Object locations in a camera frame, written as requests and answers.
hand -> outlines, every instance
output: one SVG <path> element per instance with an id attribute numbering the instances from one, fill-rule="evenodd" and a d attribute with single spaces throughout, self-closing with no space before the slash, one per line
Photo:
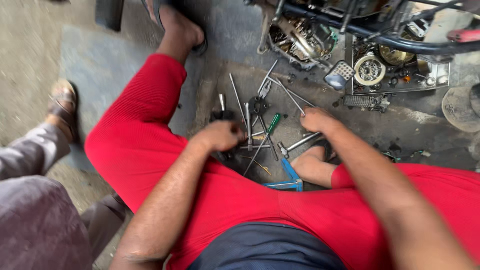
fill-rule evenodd
<path id="1" fill-rule="evenodd" d="M 223 152 L 244 140 L 245 134 L 235 122 L 219 120 L 197 133 L 191 142 L 203 144 L 210 152 Z"/>
<path id="2" fill-rule="evenodd" d="M 308 131 L 327 133 L 330 130 L 334 130 L 335 127 L 343 126 L 339 120 L 325 109 L 304 106 L 303 111 L 305 116 L 300 115 L 300 123 Z"/>

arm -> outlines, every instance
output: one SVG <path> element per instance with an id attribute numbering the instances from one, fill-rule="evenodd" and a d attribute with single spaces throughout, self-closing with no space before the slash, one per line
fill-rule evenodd
<path id="1" fill-rule="evenodd" d="M 158 269 L 185 227 L 198 179 L 212 151 L 243 139 L 232 122 L 217 121 L 195 135 L 158 181 L 128 225 L 110 269 Z"/>
<path id="2" fill-rule="evenodd" d="M 393 164 L 325 110 L 305 108 L 305 114 L 302 125 L 323 132 L 380 219 L 397 269 L 475 269 L 433 207 Z"/>

person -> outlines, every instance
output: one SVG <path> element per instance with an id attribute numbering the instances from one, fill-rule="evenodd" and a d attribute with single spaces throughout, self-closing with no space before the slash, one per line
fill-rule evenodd
<path id="1" fill-rule="evenodd" d="M 78 137 L 76 105 L 73 86 L 57 81 L 45 121 L 0 148 L 2 269 L 91 269 L 125 220 L 117 194 L 79 215 L 65 188 L 44 176 Z"/>
<path id="2" fill-rule="evenodd" d="M 392 164 L 321 108 L 300 122 L 322 132 L 343 164 L 312 147 L 293 168 L 332 188 L 266 188 L 212 152 L 244 139 L 216 121 L 190 140 L 167 124 L 201 28 L 171 5 L 157 12 L 165 35 L 89 134 L 85 150 L 135 213 L 111 269 L 474 269 L 480 261 L 480 177 Z"/>

navy blue shirt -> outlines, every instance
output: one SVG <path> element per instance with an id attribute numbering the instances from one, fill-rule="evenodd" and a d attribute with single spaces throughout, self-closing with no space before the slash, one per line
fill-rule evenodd
<path id="1" fill-rule="evenodd" d="M 315 236 L 292 226 L 247 222 L 213 240 L 188 270 L 346 270 L 340 258 Z"/>

green handle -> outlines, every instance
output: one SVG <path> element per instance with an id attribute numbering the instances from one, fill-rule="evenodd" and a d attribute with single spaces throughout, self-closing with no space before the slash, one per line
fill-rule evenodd
<path id="1" fill-rule="evenodd" d="M 267 133 L 271 133 L 273 131 L 273 129 L 275 128 L 276 124 L 278 123 L 278 121 L 280 120 L 280 113 L 276 113 L 274 116 L 273 116 L 273 119 L 272 119 L 272 122 L 270 123 L 270 126 L 267 128 Z"/>

